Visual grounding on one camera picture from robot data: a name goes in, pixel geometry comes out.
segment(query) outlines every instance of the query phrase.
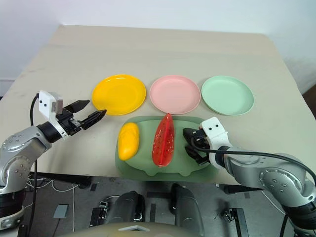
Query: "toy fruit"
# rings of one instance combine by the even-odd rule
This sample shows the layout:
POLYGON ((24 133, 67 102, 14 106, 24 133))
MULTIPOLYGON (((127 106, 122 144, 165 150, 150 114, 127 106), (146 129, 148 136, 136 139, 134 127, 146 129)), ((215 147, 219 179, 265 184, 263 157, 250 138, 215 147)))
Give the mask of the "toy fruit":
POLYGON ((139 128, 137 124, 125 124, 118 134, 118 157, 121 160, 131 159, 138 151, 139 128))
POLYGON ((161 120, 155 134, 153 145, 153 161, 162 167, 171 162, 174 149, 174 127, 171 114, 161 120))

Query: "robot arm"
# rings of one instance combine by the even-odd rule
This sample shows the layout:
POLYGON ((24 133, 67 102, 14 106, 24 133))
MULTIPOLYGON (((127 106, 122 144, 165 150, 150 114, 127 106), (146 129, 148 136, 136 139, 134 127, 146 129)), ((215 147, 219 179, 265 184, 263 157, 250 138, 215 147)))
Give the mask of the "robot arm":
POLYGON ((106 113, 96 111, 83 121, 73 113, 82 110, 89 100, 79 100, 63 108, 62 98, 55 93, 40 91, 39 110, 48 122, 31 126, 8 137, 0 148, 0 231, 21 222, 24 187, 31 167, 52 143, 67 139, 97 123, 106 113))
MULTIPOLYGON (((208 159, 216 168, 226 169, 240 184, 268 190, 295 226, 316 229, 316 187, 302 167, 293 162, 258 156, 255 152, 253 155, 233 154, 246 151, 229 143, 227 131, 217 118, 203 121, 200 130, 185 128, 183 134, 190 144, 186 150, 196 161, 204 163, 208 159), (201 158, 193 151, 210 151, 209 147, 219 152, 208 152, 208 156, 201 158)), ((291 155, 279 155, 300 162, 291 155)))

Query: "red plastic fruit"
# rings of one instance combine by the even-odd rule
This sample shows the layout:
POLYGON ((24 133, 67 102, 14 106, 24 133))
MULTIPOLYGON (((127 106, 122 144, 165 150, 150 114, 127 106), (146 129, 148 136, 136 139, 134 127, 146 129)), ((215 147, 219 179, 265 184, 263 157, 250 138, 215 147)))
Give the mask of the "red plastic fruit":
POLYGON ((153 145, 153 161, 162 167, 171 162, 174 148, 174 127, 171 114, 161 120, 155 134, 153 145))

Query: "green tray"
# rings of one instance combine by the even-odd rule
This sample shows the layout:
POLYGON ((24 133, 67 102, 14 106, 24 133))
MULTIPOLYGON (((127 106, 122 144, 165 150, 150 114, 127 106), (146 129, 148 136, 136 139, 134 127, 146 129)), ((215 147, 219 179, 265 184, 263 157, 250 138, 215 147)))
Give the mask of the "green tray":
POLYGON ((139 126, 140 146, 135 157, 127 161, 119 159, 118 148, 116 147, 116 167, 121 172, 122 177, 147 181, 201 182, 211 180, 217 173, 217 169, 210 164, 198 166, 196 162, 186 154, 184 148, 186 141, 182 136, 182 127, 197 128, 203 121, 201 118, 173 117, 175 125, 175 151, 173 159, 168 166, 162 168, 157 167, 153 163, 153 140, 156 128, 162 118, 163 116, 141 116, 126 121, 126 123, 137 123, 139 126))

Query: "white wall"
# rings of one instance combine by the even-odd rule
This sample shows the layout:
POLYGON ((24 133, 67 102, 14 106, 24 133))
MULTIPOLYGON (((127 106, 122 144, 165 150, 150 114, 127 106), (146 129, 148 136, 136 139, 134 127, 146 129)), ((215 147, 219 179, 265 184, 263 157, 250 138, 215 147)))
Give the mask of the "white wall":
POLYGON ((316 83, 315 10, 315 0, 0 0, 0 80, 16 78, 59 24, 124 26, 263 33, 304 93, 316 83))

